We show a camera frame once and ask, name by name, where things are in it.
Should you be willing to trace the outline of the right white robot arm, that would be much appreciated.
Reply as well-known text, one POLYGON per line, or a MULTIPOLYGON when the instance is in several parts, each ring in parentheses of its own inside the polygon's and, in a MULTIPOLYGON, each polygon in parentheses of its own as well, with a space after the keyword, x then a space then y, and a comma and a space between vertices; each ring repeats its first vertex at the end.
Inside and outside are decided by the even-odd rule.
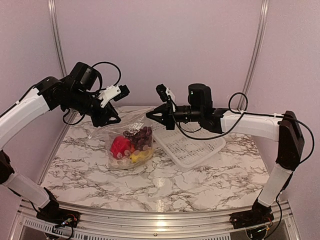
POLYGON ((284 114, 263 114, 211 105, 191 104, 175 106, 172 101, 146 113, 147 118, 165 126, 167 130, 181 129, 180 123, 196 122, 215 138, 230 133, 249 135, 277 143, 275 165, 251 209, 230 215, 234 229, 248 228, 274 220, 271 205, 279 199, 294 171, 302 163, 305 139, 301 122, 292 111, 284 114))

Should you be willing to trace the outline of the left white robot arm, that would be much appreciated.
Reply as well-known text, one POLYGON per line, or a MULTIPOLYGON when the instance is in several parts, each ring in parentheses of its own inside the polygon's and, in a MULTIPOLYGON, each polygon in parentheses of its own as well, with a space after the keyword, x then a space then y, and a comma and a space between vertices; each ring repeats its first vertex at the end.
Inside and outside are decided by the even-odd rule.
POLYGON ((53 194, 45 187, 19 172, 5 153, 5 146, 24 129, 35 125, 38 119, 56 108, 75 110, 89 116, 94 127, 120 122, 111 101, 126 94, 123 85, 113 84, 94 92, 81 80, 64 77, 47 77, 33 85, 14 105, 0 116, 0 184, 19 197, 31 202, 37 218, 52 223, 72 219, 76 212, 60 208, 53 194))

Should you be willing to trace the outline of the fake purple grapes bunch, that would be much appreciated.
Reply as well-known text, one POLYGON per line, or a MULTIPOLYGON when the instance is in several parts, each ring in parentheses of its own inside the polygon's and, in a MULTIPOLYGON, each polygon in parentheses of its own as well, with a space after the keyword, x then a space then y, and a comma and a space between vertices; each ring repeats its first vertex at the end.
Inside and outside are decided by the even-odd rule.
POLYGON ((139 130, 125 130, 122 134, 130 141, 130 147, 134 150, 146 151, 152 147, 153 130, 151 126, 144 126, 139 130))

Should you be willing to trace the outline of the clear zip top bag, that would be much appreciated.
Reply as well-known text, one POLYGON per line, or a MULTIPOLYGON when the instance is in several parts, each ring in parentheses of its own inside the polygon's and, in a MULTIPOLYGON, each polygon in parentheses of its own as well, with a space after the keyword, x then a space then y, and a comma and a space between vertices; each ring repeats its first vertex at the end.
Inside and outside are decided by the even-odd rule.
POLYGON ((107 166, 128 170, 145 164, 154 154, 153 123, 146 117, 151 107, 126 113, 121 122, 95 130, 89 139, 104 142, 107 166))

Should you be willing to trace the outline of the fake red pepper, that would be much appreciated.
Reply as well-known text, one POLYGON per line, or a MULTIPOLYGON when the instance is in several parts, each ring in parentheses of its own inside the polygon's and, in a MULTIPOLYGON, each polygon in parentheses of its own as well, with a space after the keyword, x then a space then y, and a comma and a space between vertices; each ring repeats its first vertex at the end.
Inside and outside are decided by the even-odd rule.
POLYGON ((110 147, 110 152, 112 156, 121 160, 124 157, 128 157, 131 154, 131 142, 129 139, 120 135, 114 138, 112 145, 110 147))

